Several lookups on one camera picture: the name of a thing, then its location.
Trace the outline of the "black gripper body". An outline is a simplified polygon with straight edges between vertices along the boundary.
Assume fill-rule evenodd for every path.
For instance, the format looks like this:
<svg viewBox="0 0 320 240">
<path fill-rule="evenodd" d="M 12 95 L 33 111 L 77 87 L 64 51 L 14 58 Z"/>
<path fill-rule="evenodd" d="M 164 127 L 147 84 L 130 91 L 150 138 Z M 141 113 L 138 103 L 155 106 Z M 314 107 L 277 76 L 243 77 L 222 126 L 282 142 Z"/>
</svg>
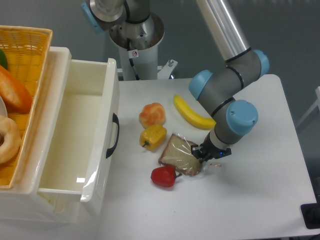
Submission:
<svg viewBox="0 0 320 240">
<path fill-rule="evenodd" d="M 226 149 L 220 149 L 216 147 L 213 144 L 201 144 L 201 152 L 202 152 L 202 158 L 210 155 L 211 159 L 220 159 L 227 157 L 232 154 L 231 148 L 227 147 Z"/>
</svg>

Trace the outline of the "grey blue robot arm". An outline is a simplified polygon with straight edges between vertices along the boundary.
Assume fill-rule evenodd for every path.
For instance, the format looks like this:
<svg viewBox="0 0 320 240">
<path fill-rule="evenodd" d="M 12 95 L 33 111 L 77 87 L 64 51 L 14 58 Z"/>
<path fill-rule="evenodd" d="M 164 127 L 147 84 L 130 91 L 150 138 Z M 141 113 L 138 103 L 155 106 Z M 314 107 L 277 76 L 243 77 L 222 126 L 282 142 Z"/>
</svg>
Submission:
<svg viewBox="0 0 320 240">
<path fill-rule="evenodd" d="M 234 95 L 265 75 L 270 63 L 262 51 L 251 49 L 227 1 L 199 0 L 197 5 L 226 64 L 217 75 L 208 70 L 199 72 L 188 86 L 215 121 L 203 143 L 191 147 L 191 153 L 206 162 L 229 156 L 232 145 L 258 121 L 254 105 L 235 100 Z M 121 67 L 125 80 L 159 77 L 157 57 L 138 62 L 142 52 L 156 47 L 164 36 L 163 22 L 151 12 L 149 1 L 85 0 L 81 8 L 95 32 L 108 31 L 124 50 Z"/>
</svg>

